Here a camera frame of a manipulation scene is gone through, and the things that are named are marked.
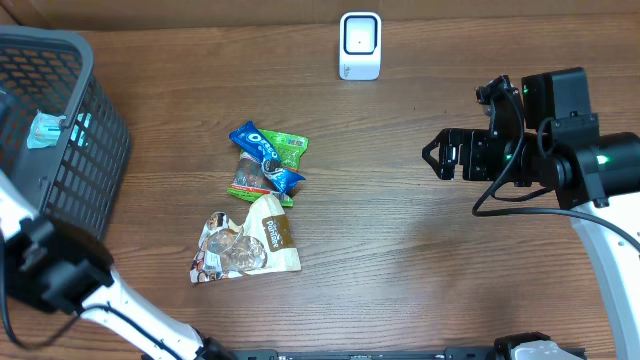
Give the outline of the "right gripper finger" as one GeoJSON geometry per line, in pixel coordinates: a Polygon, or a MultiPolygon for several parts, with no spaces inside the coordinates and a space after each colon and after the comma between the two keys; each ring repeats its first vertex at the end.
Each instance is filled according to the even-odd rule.
{"type": "Polygon", "coordinates": [[[454,128],[443,129],[430,143],[422,149],[422,158],[427,163],[438,163],[438,158],[431,155],[431,152],[438,149],[440,145],[456,145],[461,143],[461,130],[454,128]]]}
{"type": "Polygon", "coordinates": [[[440,179],[453,179],[459,161],[459,150],[456,145],[442,144],[438,148],[437,174],[440,179]]]}

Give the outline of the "blue Oreo packet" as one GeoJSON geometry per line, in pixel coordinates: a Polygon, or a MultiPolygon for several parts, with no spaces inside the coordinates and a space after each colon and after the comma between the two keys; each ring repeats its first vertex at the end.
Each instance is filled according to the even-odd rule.
{"type": "Polygon", "coordinates": [[[299,181],[304,180],[302,175],[282,165],[275,146],[252,121],[232,131],[229,139],[259,161],[263,174],[278,192],[287,193],[293,190],[299,181]]]}

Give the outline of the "green snack bag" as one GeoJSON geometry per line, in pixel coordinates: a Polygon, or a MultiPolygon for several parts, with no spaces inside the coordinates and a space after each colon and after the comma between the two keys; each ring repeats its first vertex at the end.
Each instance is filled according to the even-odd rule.
{"type": "MultiPolygon", "coordinates": [[[[261,129],[260,132],[270,141],[277,151],[282,165],[288,170],[297,173],[300,166],[300,158],[306,152],[309,144],[307,137],[261,129]]],[[[293,207],[293,192],[282,194],[264,176],[260,162],[240,151],[240,158],[236,172],[227,192],[245,201],[254,202],[262,195],[271,193],[276,196],[283,207],[293,207]]]]}

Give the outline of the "beige cookie bag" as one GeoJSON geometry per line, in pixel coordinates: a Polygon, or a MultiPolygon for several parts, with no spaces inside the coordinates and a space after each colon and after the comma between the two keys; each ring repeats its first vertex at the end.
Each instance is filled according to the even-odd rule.
{"type": "Polygon", "coordinates": [[[290,223],[279,200],[263,195],[238,225],[213,213],[198,241],[189,277],[193,284],[301,269],[290,223]]]}

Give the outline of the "light teal snack packet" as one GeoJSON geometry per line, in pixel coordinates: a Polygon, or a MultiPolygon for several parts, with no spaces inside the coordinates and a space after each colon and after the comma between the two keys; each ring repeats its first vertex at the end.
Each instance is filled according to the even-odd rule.
{"type": "MultiPolygon", "coordinates": [[[[65,119],[64,115],[54,116],[39,111],[30,127],[26,140],[27,148],[43,149],[55,146],[62,134],[62,123],[65,119]]],[[[72,129],[70,140],[81,147],[87,146],[86,135],[91,125],[91,120],[91,114],[80,113],[72,129]]]]}

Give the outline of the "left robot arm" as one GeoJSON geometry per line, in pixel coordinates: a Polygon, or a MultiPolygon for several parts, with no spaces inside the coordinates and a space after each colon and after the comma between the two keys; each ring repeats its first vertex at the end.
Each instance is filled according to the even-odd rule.
{"type": "Polygon", "coordinates": [[[104,326],[146,359],[230,359],[232,353],[131,289],[109,251],[86,231],[35,209],[1,178],[1,298],[42,312],[63,312],[68,324],[47,340],[21,340],[7,303],[1,319],[8,340],[23,350],[52,345],[79,320],[104,326]]]}

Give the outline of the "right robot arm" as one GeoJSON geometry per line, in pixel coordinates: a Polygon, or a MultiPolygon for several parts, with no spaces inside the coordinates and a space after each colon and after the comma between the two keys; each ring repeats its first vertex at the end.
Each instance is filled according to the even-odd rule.
{"type": "Polygon", "coordinates": [[[475,90],[487,129],[445,128],[422,150],[442,180],[489,186],[476,217],[570,218],[593,267],[616,355],[639,356],[639,137],[603,135],[581,67],[501,75],[475,90]]]}

